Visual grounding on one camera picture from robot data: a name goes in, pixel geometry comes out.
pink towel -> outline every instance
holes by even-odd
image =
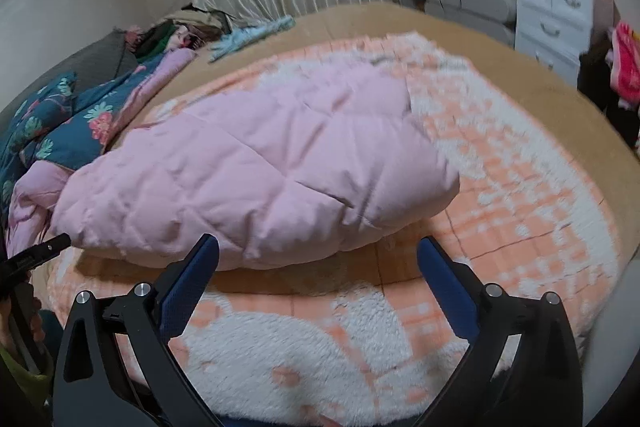
[[[611,88],[631,105],[640,103],[640,41],[631,27],[620,22],[613,32]]]

gray cushion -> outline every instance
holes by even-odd
[[[74,94],[78,95],[137,67],[136,57],[125,46],[124,35],[123,31],[114,30],[41,74],[0,112],[0,134],[6,130],[20,104],[61,73],[76,73],[78,81]]]

quilted pink blanket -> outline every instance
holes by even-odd
[[[458,188],[406,82],[344,60],[130,132],[69,178],[52,229],[150,267],[211,233],[218,269],[269,269],[374,243],[441,212]]]

metal screw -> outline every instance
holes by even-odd
[[[545,299],[549,304],[559,304],[560,303],[560,298],[558,297],[558,294],[554,293],[554,292],[548,292],[545,295]]]
[[[140,284],[136,284],[136,287],[133,288],[133,293],[135,293],[138,297],[144,297],[151,291],[151,285],[147,282],[141,282]]]
[[[486,291],[486,294],[489,295],[490,297],[499,297],[500,295],[502,295],[502,288],[500,288],[500,286],[498,286],[497,284],[493,284],[493,283],[485,286],[484,291]]]
[[[78,304],[84,304],[85,302],[87,302],[89,299],[91,298],[91,293],[89,293],[88,291],[83,291],[80,292],[77,296],[76,296],[76,302]]]

blue gripper pad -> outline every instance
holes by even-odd
[[[480,331],[476,303],[429,239],[424,238],[418,243],[417,254],[420,272],[451,329],[460,339],[473,343]]]
[[[189,264],[162,300],[158,331],[165,344],[169,339],[179,337],[187,327],[193,310],[218,267],[219,259],[218,240],[207,234],[198,251],[191,257]]]

